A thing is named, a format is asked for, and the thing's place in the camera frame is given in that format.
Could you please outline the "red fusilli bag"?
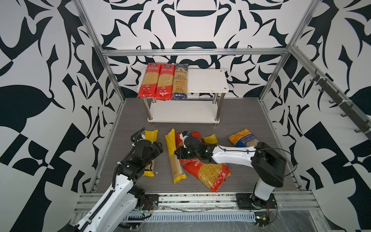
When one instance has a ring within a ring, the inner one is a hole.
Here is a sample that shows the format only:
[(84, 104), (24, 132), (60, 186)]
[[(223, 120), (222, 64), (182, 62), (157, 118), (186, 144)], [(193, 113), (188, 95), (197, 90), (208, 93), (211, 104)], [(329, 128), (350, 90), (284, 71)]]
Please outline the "red fusilli bag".
[(184, 169), (213, 192), (217, 192), (231, 175), (230, 168), (225, 164), (205, 164), (199, 160), (187, 163)]
[(176, 151), (175, 155), (179, 160), (196, 161), (200, 158), (198, 149), (203, 144), (200, 138), (192, 134), (186, 138), (182, 137), (181, 133), (176, 135)]

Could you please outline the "small yellow pasta package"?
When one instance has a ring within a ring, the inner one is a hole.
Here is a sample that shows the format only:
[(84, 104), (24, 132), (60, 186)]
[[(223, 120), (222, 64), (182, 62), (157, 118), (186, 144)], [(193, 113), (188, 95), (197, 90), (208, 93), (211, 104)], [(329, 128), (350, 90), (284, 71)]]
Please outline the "small yellow pasta package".
[(211, 145), (218, 144), (218, 140), (217, 140), (217, 137), (216, 137), (215, 134), (212, 134), (212, 135), (207, 136), (207, 137), (203, 137), (203, 141), (206, 144), (211, 144)]

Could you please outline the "yellow pastatime spaghetti package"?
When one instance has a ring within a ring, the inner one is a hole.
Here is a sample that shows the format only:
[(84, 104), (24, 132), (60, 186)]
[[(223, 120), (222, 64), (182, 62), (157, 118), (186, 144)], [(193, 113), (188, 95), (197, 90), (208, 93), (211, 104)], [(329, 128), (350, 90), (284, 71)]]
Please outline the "yellow pastatime spaghetti package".
[(165, 135), (165, 140), (167, 144), (169, 160), (172, 169), (172, 175), (174, 184), (180, 182), (182, 179), (186, 179), (187, 175), (184, 172), (184, 169), (175, 155), (176, 151), (176, 139), (175, 139), (175, 130), (172, 129), (168, 134)]

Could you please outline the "orange blue pasta bag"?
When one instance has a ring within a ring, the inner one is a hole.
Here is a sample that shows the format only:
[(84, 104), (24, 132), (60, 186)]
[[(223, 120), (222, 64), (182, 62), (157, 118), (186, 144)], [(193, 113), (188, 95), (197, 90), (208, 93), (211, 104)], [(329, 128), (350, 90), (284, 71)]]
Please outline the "orange blue pasta bag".
[(231, 135), (229, 140), (238, 148), (255, 147), (259, 142), (257, 137), (247, 128)]

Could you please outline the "orange blue spaghetti package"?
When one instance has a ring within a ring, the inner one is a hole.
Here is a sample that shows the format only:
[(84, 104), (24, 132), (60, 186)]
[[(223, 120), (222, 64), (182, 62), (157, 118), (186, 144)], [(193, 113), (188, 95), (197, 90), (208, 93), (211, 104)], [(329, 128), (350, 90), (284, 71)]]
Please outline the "orange blue spaghetti package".
[(173, 78), (172, 100), (187, 99), (188, 64), (176, 64)]

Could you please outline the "red spaghetti package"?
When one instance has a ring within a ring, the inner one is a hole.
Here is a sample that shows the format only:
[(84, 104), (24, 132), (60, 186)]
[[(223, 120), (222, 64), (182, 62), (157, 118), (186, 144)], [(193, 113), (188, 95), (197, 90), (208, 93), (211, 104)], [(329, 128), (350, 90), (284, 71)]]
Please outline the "red spaghetti package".
[(174, 64), (162, 64), (154, 97), (155, 100), (166, 101), (171, 99), (174, 72)]
[(138, 98), (155, 96), (160, 70), (160, 63), (149, 63), (147, 65), (145, 76), (138, 92)]

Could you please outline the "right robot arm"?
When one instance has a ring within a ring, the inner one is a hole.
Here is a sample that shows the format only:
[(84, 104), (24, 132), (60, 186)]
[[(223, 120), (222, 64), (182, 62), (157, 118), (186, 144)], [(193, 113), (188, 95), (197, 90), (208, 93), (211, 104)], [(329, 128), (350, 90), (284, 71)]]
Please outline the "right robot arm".
[(259, 175), (253, 197), (268, 201), (284, 183), (287, 160), (277, 149), (258, 142), (254, 147), (232, 148), (209, 144), (192, 135), (180, 135), (183, 145), (174, 154), (180, 159), (199, 159), (207, 164), (236, 164), (253, 168)]

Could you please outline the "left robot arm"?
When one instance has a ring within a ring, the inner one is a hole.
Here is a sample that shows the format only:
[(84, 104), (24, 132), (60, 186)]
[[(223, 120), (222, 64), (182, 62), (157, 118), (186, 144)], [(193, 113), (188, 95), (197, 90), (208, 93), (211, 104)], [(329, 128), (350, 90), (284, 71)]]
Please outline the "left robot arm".
[(163, 153), (162, 143), (141, 139), (114, 170), (112, 185), (76, 225), (67, 224), (61, 232), (112, 232), (123, 219), (145, 201), (145, 190), (135, 186), (145, 167)]

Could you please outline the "white two-tier shelf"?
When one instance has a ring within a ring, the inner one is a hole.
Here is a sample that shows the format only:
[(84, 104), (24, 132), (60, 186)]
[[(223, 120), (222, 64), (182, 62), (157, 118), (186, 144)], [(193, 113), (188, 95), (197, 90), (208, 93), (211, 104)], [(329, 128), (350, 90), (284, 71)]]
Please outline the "white two-tier shelf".
[(147, 121), (153, 123), (220, 123), (220, 112), (225, 95), (229, 92), (222, 69), (189, 69), (188, 94), (213, 94), (213, 99), (159, 101), (143, 98)]

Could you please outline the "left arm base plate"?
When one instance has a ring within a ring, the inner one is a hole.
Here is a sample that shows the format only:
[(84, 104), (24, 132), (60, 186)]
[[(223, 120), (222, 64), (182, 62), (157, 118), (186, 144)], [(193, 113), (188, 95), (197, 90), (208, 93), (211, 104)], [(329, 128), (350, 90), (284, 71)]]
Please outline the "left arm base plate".
[(141, 199), (139, 207), (142, 210), (150, 211), (158, 207), (159, 195), (158, 194), (145, 194)]

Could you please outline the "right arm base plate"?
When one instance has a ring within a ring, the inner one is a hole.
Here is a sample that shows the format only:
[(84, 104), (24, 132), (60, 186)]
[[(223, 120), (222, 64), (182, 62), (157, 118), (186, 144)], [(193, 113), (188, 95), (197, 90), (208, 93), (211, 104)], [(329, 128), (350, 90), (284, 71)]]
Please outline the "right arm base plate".
[(236, 202), (239, 209), (243, 210), (261, 210), (261, 209), (276, 209), (276, 200), (274, 194), (271, 193), (268, 200), (262, 200), (255, 196), (254, 193), (237, 193)]

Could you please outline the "aluminium front rail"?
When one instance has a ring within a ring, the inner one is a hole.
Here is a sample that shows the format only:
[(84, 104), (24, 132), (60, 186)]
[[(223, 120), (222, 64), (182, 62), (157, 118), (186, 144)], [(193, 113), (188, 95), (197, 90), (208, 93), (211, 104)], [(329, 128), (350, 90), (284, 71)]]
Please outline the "aluminium front rail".
[[(151, 206), (153, 209), (199, 210), (236, 209), (235, 192), (167, 192), (159, 193)], [(320, 210), (320, 206), (310, 191), (276, 191), (273, 193), (275, 205), (282, 210)], [(75, 207), (74, 213), (88, 213), (103, 196), (102, 193), (84, 193)]]

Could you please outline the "aluminium cage frame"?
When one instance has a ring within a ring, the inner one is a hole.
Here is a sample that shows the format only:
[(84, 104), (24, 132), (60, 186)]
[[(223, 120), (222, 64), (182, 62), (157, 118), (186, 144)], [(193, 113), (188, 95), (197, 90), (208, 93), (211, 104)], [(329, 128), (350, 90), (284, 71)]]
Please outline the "aluminium cage frame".
[(258, 97), (307, 190), (370, 194), (371, 140), (311, 80), (315, 69), (371, 118), (370, 1), (77, 1), (109, 74), (136, 96), (148, 62), (222, 69)]

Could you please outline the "wall hook rail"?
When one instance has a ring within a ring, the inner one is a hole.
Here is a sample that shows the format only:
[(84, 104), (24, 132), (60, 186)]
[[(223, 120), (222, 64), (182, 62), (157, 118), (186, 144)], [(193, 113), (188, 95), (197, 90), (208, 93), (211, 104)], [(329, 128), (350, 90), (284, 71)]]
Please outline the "wall hook rail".
[(349, 118), (356, 126), (355, 133), (363, 133), (371, 140), (371, 119), (368, 117), (346, 94), (341, 91), (333, 81), (322, 75), (318, 69), (315, 69), (315, 76), (311, 82), (319, 85), (320, 93), (326, 93), (329, 97), (329, 103), (339, 107), (343, 113), (341, 117)]

